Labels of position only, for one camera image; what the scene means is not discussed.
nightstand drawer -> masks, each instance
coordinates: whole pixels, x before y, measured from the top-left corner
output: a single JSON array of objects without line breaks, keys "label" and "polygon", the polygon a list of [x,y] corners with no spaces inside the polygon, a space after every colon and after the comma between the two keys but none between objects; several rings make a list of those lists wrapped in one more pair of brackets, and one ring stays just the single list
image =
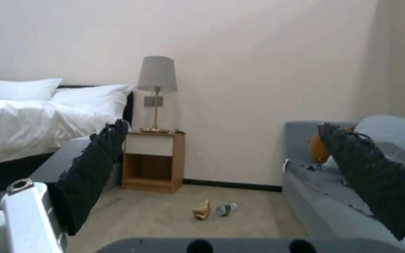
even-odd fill
[{"label": "nightstand drawer", "polygon": [[128,135],[125,152],[173,156],[173,136]]}]

table lamp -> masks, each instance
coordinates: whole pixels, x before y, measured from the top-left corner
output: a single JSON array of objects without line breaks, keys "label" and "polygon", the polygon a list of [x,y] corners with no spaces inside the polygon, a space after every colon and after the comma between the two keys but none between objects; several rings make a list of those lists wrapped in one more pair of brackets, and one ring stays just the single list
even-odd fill
[{"label": "table lamp", "polygon": [[165,56],[143,58],[137,89],[156,92],[154,100],[154,123],[152,128],[141,128],[142,132],[168,133],[170,130],[157,126],[157,107],[160,91],[177,91],[174,61]]}]

gray lampshade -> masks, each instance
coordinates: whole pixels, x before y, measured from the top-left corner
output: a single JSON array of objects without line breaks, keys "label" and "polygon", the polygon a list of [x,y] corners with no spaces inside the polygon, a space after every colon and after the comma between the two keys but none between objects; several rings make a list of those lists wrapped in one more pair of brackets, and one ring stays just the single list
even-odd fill
[{"label": "gray lampshade", "polygon": [[174,61],[165,56],[146,56],[143,58],[137,89],[142,91],[177,91]]}]

wooden nightstand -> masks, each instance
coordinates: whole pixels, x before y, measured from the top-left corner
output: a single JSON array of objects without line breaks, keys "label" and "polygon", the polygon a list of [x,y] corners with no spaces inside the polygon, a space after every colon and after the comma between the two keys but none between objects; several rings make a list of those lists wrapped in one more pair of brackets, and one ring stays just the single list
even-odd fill
[{"label": "wooden nightstand", "polygon": [[130,132],[126,136],[122,189],[173,193],[184,176],[185,135]]}]

sofa cushion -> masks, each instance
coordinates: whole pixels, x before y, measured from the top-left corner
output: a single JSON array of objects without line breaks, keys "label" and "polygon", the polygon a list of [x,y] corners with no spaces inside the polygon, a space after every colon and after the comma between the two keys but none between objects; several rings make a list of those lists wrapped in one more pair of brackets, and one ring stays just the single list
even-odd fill
[{"label": "sofa cushion", "polygon": [[[390,115],[364,117],[355,131],[371,137],[374,142],[390,142],[405,151],[405,118]],[[338,165],[330,156],[323,167],[338,168]]]}]

